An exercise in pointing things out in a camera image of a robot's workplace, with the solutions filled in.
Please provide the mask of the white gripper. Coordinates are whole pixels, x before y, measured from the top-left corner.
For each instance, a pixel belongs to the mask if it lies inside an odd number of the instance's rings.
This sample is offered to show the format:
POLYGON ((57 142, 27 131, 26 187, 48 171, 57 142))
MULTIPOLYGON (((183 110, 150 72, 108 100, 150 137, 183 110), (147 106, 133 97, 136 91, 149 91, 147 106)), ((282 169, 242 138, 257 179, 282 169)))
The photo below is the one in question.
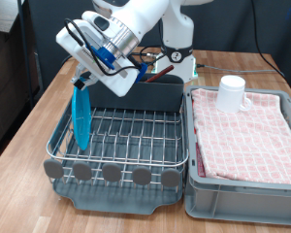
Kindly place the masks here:
POLYGON ((140 74, 139 69, 111 43, 111 39, 84 19, 65 20, 56 42, 79 64, 71 83, 78 89, 98 80, 115 95, 124 96, 140 74))

